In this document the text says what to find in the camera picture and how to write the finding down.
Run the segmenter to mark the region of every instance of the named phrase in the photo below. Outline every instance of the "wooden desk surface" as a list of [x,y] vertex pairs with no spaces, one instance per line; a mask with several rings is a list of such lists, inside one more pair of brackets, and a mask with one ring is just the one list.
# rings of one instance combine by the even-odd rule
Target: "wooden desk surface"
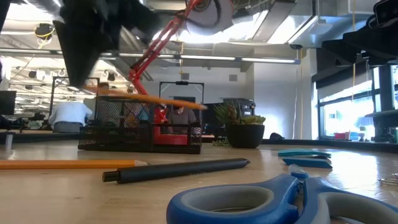
[[[150,164],[244,157],[246,168],[118,185],[102,183],[105,170],[0,170],[0,221],[39,224],[165,223],[169,200],[177,193],[210,185],[261,182],[287,172],[277,150],[292,146],[232,149],[203,145],[200,155],[78,151],[76,141],[15,144],[8,159],[138,159]],[[398,154],[341,149],[332,153],[333,170],[305,168],[333,185],[398,207],[398,186],[378,178],[398,172]]]

